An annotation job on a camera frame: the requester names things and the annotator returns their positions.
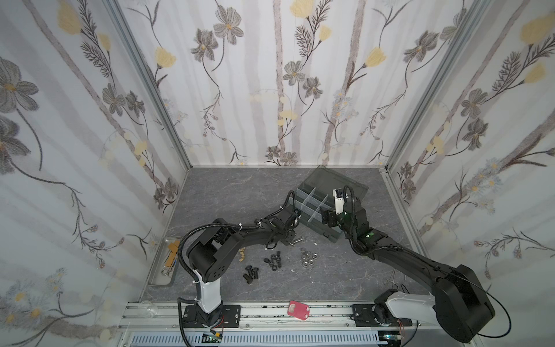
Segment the pile of silver nuts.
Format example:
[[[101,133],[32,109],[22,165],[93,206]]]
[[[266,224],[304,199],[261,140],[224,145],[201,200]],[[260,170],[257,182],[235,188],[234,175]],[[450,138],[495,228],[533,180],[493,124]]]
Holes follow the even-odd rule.
[[[319,254],[316,252],[310,252],[306,248],[301,248],[301,266],[308,268],[315,265],[319,258]]]

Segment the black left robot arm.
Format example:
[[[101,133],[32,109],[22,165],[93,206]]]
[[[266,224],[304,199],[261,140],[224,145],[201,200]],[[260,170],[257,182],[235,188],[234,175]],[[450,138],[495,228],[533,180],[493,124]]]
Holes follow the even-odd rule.
[[[250,246],[262,245],[271,250],[280,243],[290,245],[300,216],[296,193],[291,190],[280,208],[252,224],[232,224],[218,218],[182,237],[176,259],[192,277],[196,308],[206,315],[217,312],[223,305],[221,277],[236,254]]]

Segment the metal tray with tools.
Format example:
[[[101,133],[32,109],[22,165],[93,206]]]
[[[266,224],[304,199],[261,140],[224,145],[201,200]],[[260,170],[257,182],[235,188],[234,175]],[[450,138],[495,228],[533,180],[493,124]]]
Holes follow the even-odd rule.
[[[169,286],[173,283],[180,241],[180,237],[166,237],[161,242],[147,280],[149,286]]]

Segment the pile of black nuts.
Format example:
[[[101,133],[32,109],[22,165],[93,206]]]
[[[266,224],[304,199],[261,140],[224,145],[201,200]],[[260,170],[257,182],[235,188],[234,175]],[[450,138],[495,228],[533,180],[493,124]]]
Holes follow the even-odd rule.
[[[264,258],[263,262],[269,265],[272,271],[278,271],[282,268],[281,251],[277,251],[275,254],[270,255],[270,257]]]

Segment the pink plastic card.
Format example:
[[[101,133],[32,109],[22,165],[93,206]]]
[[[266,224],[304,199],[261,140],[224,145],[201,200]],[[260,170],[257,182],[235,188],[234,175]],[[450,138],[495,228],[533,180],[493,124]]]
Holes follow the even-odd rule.
[[[305,321],[310,315],[310,306],[305,303],[291,300],[288,305],[287,315]]]

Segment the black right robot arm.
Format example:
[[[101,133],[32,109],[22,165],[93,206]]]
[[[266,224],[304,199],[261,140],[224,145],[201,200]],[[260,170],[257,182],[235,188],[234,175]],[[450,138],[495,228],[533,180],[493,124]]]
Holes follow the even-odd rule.
[[[322,222],[330,228],[340,228],[357,255],[393,267],[428,291],[427,295],[386,293],[378,303],[392,317],[439,326],[464,344],[481,335],[481,330],[495,318],[494,304],[498,300],[484,289],[472,269],[438,263],[372,228],[350,186],[332,193],[335,207],[322,211]]]

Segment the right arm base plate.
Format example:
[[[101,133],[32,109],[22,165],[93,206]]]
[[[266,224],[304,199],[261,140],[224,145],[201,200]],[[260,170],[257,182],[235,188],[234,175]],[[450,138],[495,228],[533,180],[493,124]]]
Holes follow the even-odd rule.
[[[394,318],[384,304],[354,304],[351,319],[357,328],[401,328],[412,327],[410,319]]]

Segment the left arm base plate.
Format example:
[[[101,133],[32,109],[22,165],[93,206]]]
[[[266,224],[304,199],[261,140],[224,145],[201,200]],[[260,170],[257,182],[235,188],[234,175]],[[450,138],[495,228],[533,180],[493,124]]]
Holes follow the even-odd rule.
[[[184,328],[238,328],[241,319],[240,305],[221,304],[213,312],[204,312],[198,304],[183,308],[182,324]]]

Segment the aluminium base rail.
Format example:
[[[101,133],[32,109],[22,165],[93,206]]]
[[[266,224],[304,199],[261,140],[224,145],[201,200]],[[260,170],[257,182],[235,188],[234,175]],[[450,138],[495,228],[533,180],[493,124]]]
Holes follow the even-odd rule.
[[[309,316],[300,320],[287,314],[288,302],[230,302],[241,307],[238,328],[234,332],[254,331],[362,331],[355,320],[353,301],[307,302]],[[129,303],[118,324],[118,330],[176,332],[179,328],[176,302],[154,302],[156,314],[149,318],[146,306]]]

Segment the clear compartment organizer box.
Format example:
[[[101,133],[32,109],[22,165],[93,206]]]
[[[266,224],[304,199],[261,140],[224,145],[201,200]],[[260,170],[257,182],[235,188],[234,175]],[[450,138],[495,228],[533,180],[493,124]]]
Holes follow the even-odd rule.
[[[318,166],[296,188],[296,209],[301,211],[300,223],[310,228],[317,234],[336,243],[343,235],[337,227],[329,227],[322,222],[322,211],[335,209],[333,191],[342,190],[345,185],[350,186],[357,198],[363,199],[369,187],[357,182],[346,175],[327,168]]]

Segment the pile of black screws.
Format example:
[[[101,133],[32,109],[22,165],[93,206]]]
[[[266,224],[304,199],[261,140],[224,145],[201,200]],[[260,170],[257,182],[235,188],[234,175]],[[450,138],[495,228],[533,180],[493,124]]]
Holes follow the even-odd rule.
[[[244,273],[243,278],[247,282],[247,284],[252,284],[255,280],[257,280],[259,276],[260,269],[258,267],[252,267],[248,265],[245,267],[246,273]]]

